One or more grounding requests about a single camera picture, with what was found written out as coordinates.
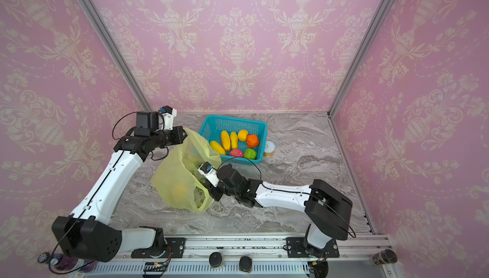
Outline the pink toy fruit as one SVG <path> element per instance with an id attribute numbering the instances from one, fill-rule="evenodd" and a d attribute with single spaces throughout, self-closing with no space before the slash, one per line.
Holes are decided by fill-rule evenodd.
<path id="1" fill-rule="evenodd" d="M 232 149 L 229 152 L 230 157 L 238 157 L 238 158 L 243 158 L 244 157 L 244 152 L 240 149 Z"/>

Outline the green toy vegetable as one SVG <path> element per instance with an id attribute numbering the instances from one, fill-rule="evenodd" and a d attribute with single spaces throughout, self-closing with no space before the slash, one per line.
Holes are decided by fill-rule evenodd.
<path id="1" fill-rule="evenodd" d="M 249 159 L 249 160 L 255 160 L 257 158 L 257 152 L 256 152 L 256 150 L 254 150 L 252 148 L 248 148 L 244 152 L 243 157 L 246 159 Z"/>

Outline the yellow toy fruit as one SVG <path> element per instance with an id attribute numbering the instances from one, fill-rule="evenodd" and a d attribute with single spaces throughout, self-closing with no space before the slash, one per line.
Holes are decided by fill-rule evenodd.
<path id="1" fill-rule="evenodd" d="M 211 148 L 216 151 L 219 155 L 226 155 L 225 149 L 216 141 L 210 142 Z"/>

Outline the yellow toy banana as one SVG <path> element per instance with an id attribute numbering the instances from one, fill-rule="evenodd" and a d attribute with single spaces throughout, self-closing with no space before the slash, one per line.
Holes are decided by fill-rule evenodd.
<path id="1" fill-rule="evenodd" d="M 239 139 L 238 139 L 238 134 L 236 132 L 230 133 L 230 145 L 231 145 L 231 149 L 238 149 Z"/>

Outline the orange toy fruit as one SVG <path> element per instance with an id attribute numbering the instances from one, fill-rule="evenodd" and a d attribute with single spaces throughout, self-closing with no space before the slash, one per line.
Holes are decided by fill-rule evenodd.
<path id="1" fill-rule="evenodd" d="M 248 135 L 246 143 L 249 148 L 256 148 L 259 146 L 260 140 L 257 135 Z"/>

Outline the small yellow toy lemon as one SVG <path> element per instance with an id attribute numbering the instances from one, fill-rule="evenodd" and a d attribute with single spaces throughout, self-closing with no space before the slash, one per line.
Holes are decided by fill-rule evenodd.
<path id="1" fill-rule="evenodd" d="M 240 130 L 238 132 L 238 139 L 239 141 L 246 142 L 248 137 L 248 131 L 247 130 Z"/>

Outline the yellow plastic bag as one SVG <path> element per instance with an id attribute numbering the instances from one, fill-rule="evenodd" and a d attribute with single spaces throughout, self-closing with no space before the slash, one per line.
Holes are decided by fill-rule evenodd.
<path id="1" fill-rule="evenodd" d="M 222 160 L 204 137 L 188 128 L 185 131 L 187 138 L 169 151 L 152 176 L 151 184 L 163 202 L 171 207 L 202 213 L 213 205 L 214 200 L 200 182 L 203 176 L 198 172 L 199 167 L 205 162 L 218 167 Z M 188 199 L 184 203 L 175 202 L 171 194 L 178 184 L 188 186 Z"/>

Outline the orange-yellow toy mango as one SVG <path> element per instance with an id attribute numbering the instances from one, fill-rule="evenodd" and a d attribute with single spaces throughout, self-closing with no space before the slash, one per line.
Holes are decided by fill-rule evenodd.
<path id="1" fill-rule="evenodd" d="M 230 141 L 229 133 L 223 130 L 220 134 L 220 138 L 222 142 L 222 147 L 224 148 L 225 152 L 229 152 L 231 150 L 231 141 Z"/>

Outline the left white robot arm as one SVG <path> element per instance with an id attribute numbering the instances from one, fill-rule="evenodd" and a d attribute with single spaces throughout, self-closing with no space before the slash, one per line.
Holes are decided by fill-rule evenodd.
<path id="1" fill-rule="evenodd" d="M 187 136 L 175 126 L 177 111 L 164 106 L 157 111 L 139 111 L 136 125 L 117 140 L 108 165 L 87 196 L 69 216 L 52 224 L 57 248 L 71 258 L 109 262 L 121 253 L 140 252 L 159 257 L 168 250 L 161 228 L 117 230 L 109 226 L 129 180 L 157 149 L 182 144 Z"/>

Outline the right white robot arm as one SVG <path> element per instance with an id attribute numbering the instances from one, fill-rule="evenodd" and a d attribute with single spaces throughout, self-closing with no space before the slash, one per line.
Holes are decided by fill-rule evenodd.
<path id="1" fill-rule="evenodd" d="M 310 185 L 275 185 L 261 179 L 247 179 L 232 165 L 219 168 L 203 163 L 198 172 L 215 201 L 226 195 L 249 208 L 278 207 L 304 213 L 311 220 L 305 246 L 324 249 L 331 240 L 345 241 L 356 234 L 350 227 L 352 201 L 323 180 Z"/>

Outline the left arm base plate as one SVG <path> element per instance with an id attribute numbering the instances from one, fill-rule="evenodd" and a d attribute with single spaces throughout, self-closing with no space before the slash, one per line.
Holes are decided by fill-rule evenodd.
<path id="1" fill-rule="evenodd" d="M 183 258 L 185 251 L 186 238 L 184 237 L 170 237 L 165 239 L 166 243 L 162 248 L 156 250 L 148 249 L 136 249 L 131 253 L 132 259 L 168 259 L 168 258 Z"/>

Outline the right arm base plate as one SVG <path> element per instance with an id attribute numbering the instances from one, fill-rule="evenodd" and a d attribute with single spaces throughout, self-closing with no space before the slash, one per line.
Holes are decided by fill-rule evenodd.
<path id="1" fill-rule="evenodd" d="M 336 240 L 331 239 L 323 249 L 307 243 L 304 237 L 287 237 L 283 249 L 289 258 L 338 258 L 340 253 Z"/>

